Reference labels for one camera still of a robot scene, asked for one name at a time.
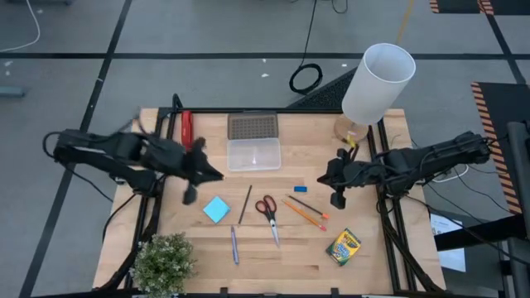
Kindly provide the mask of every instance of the green plant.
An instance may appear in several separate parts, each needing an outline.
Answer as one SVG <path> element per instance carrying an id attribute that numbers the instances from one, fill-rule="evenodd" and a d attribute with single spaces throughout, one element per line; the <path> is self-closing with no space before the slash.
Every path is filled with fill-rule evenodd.
<path id="1" fill-rule="evenodd" d="M 130 273 L 140 291 L 151 298 L 185 293 L 184 280 L 196 275 L 191 257 L 193 246 L 184 233 L 154 235 L 150 243 L 139 243 L 141 251 Z"/>

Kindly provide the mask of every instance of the gray floor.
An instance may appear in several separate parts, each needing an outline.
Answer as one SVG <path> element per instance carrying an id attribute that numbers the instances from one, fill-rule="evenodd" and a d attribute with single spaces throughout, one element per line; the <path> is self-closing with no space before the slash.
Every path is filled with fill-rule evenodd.
<path id="1" fill-rule="evenodd" d="M 104 53 L 124 0 L 77 0 L 73 5 L 34 4 L 41 40 L 21 52 Z M 350 0 L 345 15 L 319 1 L 309 45 L 311 52 L 362 52 L 377 42 L 394 42 L 407 0 Z M 301 0 L 133 0 L 117 52 L 214 53 L 300 52 L 311 16 Z M 530 17 L 498 17 L 514 53 L 530 53 L 525 28 Z M 23 4 L 0 2 L 0 49 L 31 41 L 35 35 Z M 427 1 L 416 1 L 402 46 L 412 53 L 501 53 L 484 15 L 436 15 Z M 358 60 L 314 60 L 324 83 L 355 67 Z M 0 289 L 18 296 L 62 176 L 41 151 L 49 131 L 78 127 L 92 93 L 101 60 L 0 60 L 0 85 L 28 89 L 24 99 L 0 101 L 4 156 L 0 178 Z M 188 107 L 285 107 L 299 96 L 288 80 L 299 60 L 114 60 L 95 109 L 90 131 L 121 126 L 138 107 L 168 106 L 177 92 Z M 518 61 L 527 80 L 530 61 Z M 309 75 L 297 81 L 303 85 Z M 497 60 L 419 60 L 417 74 L 394 104 L 405 108 L 411 135 L 419 145 L 482 132 L 472 98 L 473 81 L 514 83 L 508 64 Z M 79 172 L 112 194 L 112 181 L 98 171 Z M 491 164 L 481 166 L 493 170 Z M 506 205 L 495 175 L 470 171 L 464 180 Z M 434 186 L 447 198 L 483 219 L 506 216 L 488 198 L 452 181 Z M 451 212 L 426 189 L 429 204 Z M 101 246 L 110 203 L 83 181 L 73 179 L 33 295 L 88 291 Z M 462 293 L 483 289 L 448 286 Z"/>

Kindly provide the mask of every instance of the wooden table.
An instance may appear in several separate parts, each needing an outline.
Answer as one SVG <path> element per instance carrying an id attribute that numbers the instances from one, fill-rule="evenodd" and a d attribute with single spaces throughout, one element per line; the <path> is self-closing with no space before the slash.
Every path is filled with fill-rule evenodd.
<path id="1" fill-rule="evenodd" d="M 327 161 L 335 156 L 337 148 L 344 146 L 333 134 L 338 116 L 278 114 L 282 168 L 279 171 L 230 172 L 226 157 L 227 114 L 194 114 L 195 135 L 206 138 L 205 152 L 210 164 L 224 173 L 225 179 L 201 185 L 197 202 L 189 206 L 181 203 L 186 182 L 170 178 L 166 183 L 158 233 L 185 232 L 193 243 L 199 275 L 187 281 L 188 292 L 219 293 L 219 288 L 226 286 L 229 293 L 328 294 L 331 287 L 338 287 L 340 294 L 392 293 L 383 230 L 375 210 L 375 187 L 346 190 L 346 208 L 338 210 L 330 205 L 332 189 L 316 182 L 316 178 L 325 173 Z M 141 117 L 146 129 L 154 130 L 157 110 L 143 109 Z M 411 146 L 402 110 L 389 110 L 384 121 L 391 147 Z M 180 141 L 179 118 L 176 123 L 175 140 Z M 368 143 L 364 140 L 357 160 L 369 159 Z M 250 185 L 253 189 L 248 206 L 241 226 L 237 227 Z M 327 232 L 320 231 L 282 203 L 286 194 L 292 194 L 294 185 L 307 185 L 308 192 L 296 196 L 330 215 Z M 130 195 L 128 186 L 119 186 L 113 209 Z M 232 209 L 219 224 L 214 224 L 202 211 L 216 195 Z M 271 195 L 278 203 L 280 248 L 272 239 L 269 223 L 254 208 L 255 202 L 264 195 Z M 423 199 L 422 189 L 415 187 L 411 196 Z M 108 226 L 94 286 L 105 283 L 129 253 L 139 200 L 123 208 Z M 445 288 L 426 208 L 402 199 L 402 211 L 412 254 L 432 280 Z M 232 258 L 230 225 L 237 227 L 238 266 Z M 345 266 L 338 267 L 324 251 L 345 228 L 360 238 L 362 247 Z M 396 256 L 401 287 L 407 289 L 397 250 Z"/>

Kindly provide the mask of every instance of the white lampshade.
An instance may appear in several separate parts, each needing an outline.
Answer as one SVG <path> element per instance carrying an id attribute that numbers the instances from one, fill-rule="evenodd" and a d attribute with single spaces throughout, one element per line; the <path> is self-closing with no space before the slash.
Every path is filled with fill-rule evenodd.
<path id="1" fill-rule="evenodd" d="M 386 43 L 370 46 L 342 100 L 344 115 L 354 123 L 376 123 L 415 72 L 414 59 L 401 47 Z"/>

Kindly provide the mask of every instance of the white wire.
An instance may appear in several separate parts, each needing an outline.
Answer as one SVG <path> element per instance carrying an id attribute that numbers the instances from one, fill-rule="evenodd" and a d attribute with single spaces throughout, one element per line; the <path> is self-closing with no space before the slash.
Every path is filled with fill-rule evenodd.
<path id="1" fill-rule="evenodd" d="M 451 178 L 447 178 L 447 179 L 443 179 L 443 180 L 433 179 L 432 182 L 444 183 L 444 182 L 447 182 L 447 181 L 458 179 L 459 177 L 465 175 L 465 173 L 467 173 L 469 170 L 470 170 L 470 167 L 468 165 L 465 165 L 465 170 L 462 173 L 458 174 L 458 172 L 457 172 L 455 176 L 452 176 Z"/>
<path id="2" fill-rule="evenodd" d="M 37 21 L 37 19 L 35 17 L 35 13 L 33 12 L 33 9 L 31 8 L 30 0 L 26 0 L 26 3 L 27 3 L 27 7 L 30 9 L 30 13 L 31 13 L 31 16 L 33 17 L 33 21 L 35 21 L 36 39 L 34 41 L 30 42 L 30 43 L 27 43 L 27 44 L 23 45 L 23 46 L 17 46 L 17 47 L 13 47 L 13 48 L 0 50 L 0 53 L 11 51 L 11 50 L 20 50 L 21 48 L 25 48 L 27 46 L 31 46 L 34 43 L 38 42 L 39 39 L 41 38 L 41 27 L 39 26 L 39 22 Z"/>

